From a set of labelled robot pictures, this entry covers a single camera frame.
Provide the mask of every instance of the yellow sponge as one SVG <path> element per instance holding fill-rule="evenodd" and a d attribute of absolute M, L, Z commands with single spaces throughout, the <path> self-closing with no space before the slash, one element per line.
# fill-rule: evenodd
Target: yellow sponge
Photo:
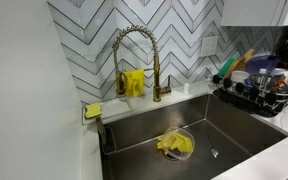
<path fill-rule="evenodd" d="M 85 118 L 89 119 L 95 116 L 102 114 L 101 105 L 99 103 L 90 104 L 84 107 L 85 108 Z"/>

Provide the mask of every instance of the gold faucet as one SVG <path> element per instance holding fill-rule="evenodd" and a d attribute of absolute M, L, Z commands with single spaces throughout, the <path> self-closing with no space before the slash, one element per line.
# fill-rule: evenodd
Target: gold faucet
<path fill-rule="evenodd" d="M 154 70 L 154 86 L 153 86 L 153 101 L 155 102 L 160 102 L 161 101 L 161 96 L 160 94 L 163 93 L 168 93 L 171 92 L 171 87 L 170 87 L 170 76 L 168 76 L 168 86 L 161 88 L 160 87 L 160 63 L 159 63 L 159 57 L 158 57 L 158 50 L 156 46 L 156 38 L 153 36 L 153 33 L 148 30 L 147 28 L 144 28 L 143 26 L 131 26 L 127 27 L 126 29 L 123 29 L 120 33 L 119 36 L 117 36 L 117 40 L 114 42 L 112 48 L 114 52 L 114 62 L 115 62 L 115 68 L 116 68 L 116 93 L 117 94 L 124 94 L 125 93 L 125 87 L 124 87 L 124 81 L 123 81 L 123 76 L 124 74 L 119 71 L 118 64 L 117 64 L 117 50 L 119 48 L 119 44 L 121 43 L 121 40 L 123 37 L 133 31 L 138 31 L 140 32 L 145 38 L 150 38 L 152 44 L 153 44 L 153 51 L 154 51 L 154 67 L 150 69 L 145 69 L 145 70 Z"/>

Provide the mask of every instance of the countertop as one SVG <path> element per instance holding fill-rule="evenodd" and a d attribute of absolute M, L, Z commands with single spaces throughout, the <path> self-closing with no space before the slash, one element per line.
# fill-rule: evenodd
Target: countertop
<path fill-rule="evenodd" d="M 173 88 L 169 94 L 162 95 L 161 102 L 153 102 L 152 94 L 130 98 L 133 111 L 118 116 L 105 116 L 103 109 L 103 122 L 108 123 L 124 117 L 150 111 L 156 108 L 185 101 L 197 96 L 212 93 L 213 86 L 209 82 L 197 82 L 190 84 L 189 94 L 184 94 L 183 87 Z M 288 132 L 288 106 L 273 118 L 263 118 L 253 115 L 257 119 L 274 124 L 278 128 Z M 82 180 L 102 179 L 101 158 L 99 139 L 96 125 L 91 123 L 85 126 L 83 132 L 83 153 L 82 153 Z M 265 149 L 237 166 L 216 176 L 216 180 L 267 180 L 288 178 L 288 137 L 279 143 Z"/>

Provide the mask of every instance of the white cabinet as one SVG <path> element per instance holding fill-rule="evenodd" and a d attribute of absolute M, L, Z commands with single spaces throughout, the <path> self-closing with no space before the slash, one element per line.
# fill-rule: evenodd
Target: white cabinet
<path fill-rule="evenodd" d="M 288 0 L 225 0 L 222 26 L 288 26 Z"/>

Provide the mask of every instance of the stainless steel sink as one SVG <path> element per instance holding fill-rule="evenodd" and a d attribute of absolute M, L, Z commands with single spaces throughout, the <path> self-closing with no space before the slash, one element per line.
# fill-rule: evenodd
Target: stainless steel sink
<path fill-rule="evenodd" d="M 171 161 L 156 149 L 170 126 L 184 127 L 196 141 L 186 161 Z M 288 133 L 204 95 L 105 125 L 117 151 L 102 153 L 104 180 L 211 179 L 276 144 Z M 219 156 L 211 153 L 212 137 Z"/>

